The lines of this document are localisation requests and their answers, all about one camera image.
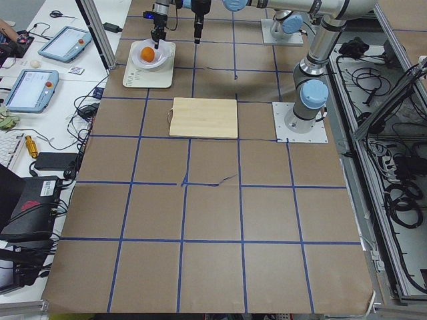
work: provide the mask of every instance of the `blue joint cap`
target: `blue joint cap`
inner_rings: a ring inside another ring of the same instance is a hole
[[[182,7],[186,9],[191,9],[191,0],[183,0]]]
[[[320,80],[309,80],[302,85],[301,102],[312,110],[320,109],[328,100],[329,89]]]
[[[246,4],[248,3],[248,0],[222,0],[222,4],[228,11],[240,11],[242,10]]]
[[[292,15],[283,22],[282,30],[284,33],[291,35],[301,29],[302,23],[303,19],[301,15]]]

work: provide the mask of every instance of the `blue and white tablet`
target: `blue and white tablet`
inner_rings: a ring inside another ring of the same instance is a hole
[[[7,109],[12,112],[42,112],[49,104],[58,81],[56,70],[22,70],[5,101]]]
[[[46,58],[68,63],[76,58],[91,41],[92,36],[88,31],[67,26],[44,44],[38,52]]]

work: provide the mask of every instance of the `white round object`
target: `white round object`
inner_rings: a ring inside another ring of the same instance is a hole
[[[141,58],[141,51],[145,47],[151,47],[154,50],[154,60],[152,62],[147,62]],[[131,53],[132,62],[137,66],[143,69],[153,69],[163,65],[167,58],[171,55],[171,47],[169,43],[160,40],[159,49],[154,49],[154,42],[152,39],[146,39],[138,45],[135,46]]]
[[[40,68],[40,61],[38,60],[31,60],[29,63],[30,66],[32,66],[34,69]]]

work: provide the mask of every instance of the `person's arm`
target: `person's arm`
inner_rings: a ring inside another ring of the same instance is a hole
[[[17,39],[19,37],[16,31],[13,30],[11,26],[4,22],[2,19],[0,19],[0,33],[4,34],[13,42],[17,42]]]

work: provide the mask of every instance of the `gray floor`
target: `gray floor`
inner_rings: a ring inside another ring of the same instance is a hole
[[[45,0],[0,0],[0,19],[14,21],[16,31],[26,30]]]

